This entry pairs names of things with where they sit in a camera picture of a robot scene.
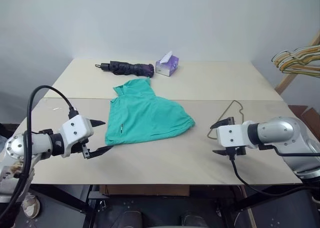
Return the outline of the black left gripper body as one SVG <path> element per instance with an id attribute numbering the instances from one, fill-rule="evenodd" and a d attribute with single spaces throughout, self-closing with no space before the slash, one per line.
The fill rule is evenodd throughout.
<path id="1" fill-rule="evenodd" d="M 73 153 L 82 153 L 85 159 L 90 158 L 90 150 L 87 148 L 88 139 L 77 142 L 71 147 L 71 154 Z"/>

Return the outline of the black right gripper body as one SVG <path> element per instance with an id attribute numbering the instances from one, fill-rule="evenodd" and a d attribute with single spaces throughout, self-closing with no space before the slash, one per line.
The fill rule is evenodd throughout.
<path id="1" fill-rule="evenodd" d="M 227 156 L 241 156 L 241 155 L 246 155 L 246 148 L 244 146 L 239 146 L 239 147 L 226 147 L 225 148 L 225 154 Z"/>

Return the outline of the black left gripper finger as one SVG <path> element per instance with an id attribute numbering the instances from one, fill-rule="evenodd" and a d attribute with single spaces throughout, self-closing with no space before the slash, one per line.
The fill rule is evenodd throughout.
<path id="1" fill-rule="evenodd" d="M 93 152 L 89 151 L 87 159 L 91 159 L 91 158 L 95 158 L 95 157 L 101 156 L 101 155 L 105 154 L 106 152 L 108 152 L 110 149 L 111 149 L 110 146 L 104 146 L 104 147 L 98 148 L 96 151 L 93 151 Z"/>
<path id="2" fill-rule="evenodd" d="M 93 119 L 90 119 L 90 120 L 89 120 L 89 122 L 90 122 L 90 124 L 91 124 L 92 128 L 94 128 L 94 127 L 98 127 L 98 126 L 102 126 L 102 125 L 105 125 L 105 124 L 106 124 L 106 123 L 105 123 L 105 122 L 103 122 L 103 121 L 100 121 L 100 120 L 93 120 Z"/>

